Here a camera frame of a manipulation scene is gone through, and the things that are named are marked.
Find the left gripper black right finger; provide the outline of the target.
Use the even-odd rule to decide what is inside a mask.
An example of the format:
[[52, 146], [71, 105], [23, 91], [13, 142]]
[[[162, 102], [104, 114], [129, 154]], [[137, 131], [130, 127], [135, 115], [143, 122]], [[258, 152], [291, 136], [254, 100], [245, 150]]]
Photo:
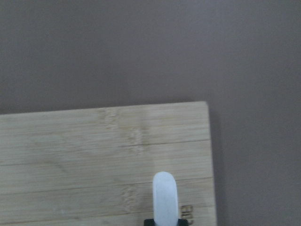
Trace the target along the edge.
[[178, 219], [177, 226], [189, 226], [188, 220]]

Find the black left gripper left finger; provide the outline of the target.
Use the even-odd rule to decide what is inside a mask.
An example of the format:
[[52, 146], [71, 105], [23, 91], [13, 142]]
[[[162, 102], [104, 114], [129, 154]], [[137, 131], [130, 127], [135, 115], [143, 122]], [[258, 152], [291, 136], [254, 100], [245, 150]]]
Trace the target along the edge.
[[145, 219], [143, 222], [143, 226], [155, 226], [154, 219]]

